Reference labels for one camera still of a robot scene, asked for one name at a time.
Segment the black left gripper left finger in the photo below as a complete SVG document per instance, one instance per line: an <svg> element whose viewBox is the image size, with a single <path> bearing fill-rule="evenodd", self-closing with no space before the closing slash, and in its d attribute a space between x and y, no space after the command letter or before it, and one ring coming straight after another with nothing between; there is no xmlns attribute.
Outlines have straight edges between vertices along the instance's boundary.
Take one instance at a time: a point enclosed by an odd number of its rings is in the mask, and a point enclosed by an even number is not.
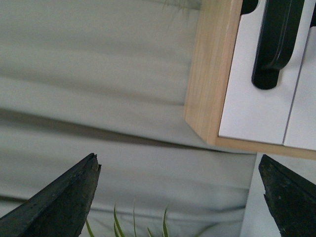
<svg viewBox="0 0 316 237"><path fill-rule="evenodd" d="M90 211L101 165L89 154L0 219L2 237L78 237Z"/></svg>

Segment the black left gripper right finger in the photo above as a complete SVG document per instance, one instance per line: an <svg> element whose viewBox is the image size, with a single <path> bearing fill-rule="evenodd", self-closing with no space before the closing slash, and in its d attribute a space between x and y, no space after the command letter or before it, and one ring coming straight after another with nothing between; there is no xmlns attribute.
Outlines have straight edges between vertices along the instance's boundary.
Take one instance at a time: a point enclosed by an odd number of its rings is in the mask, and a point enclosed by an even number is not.
<svg viewBox="0 0 316 237"><path fill-rule="evenodd" d="M280 235L314 237L316 185L268 155L262 155L258 169L264 198Z"/></svg>

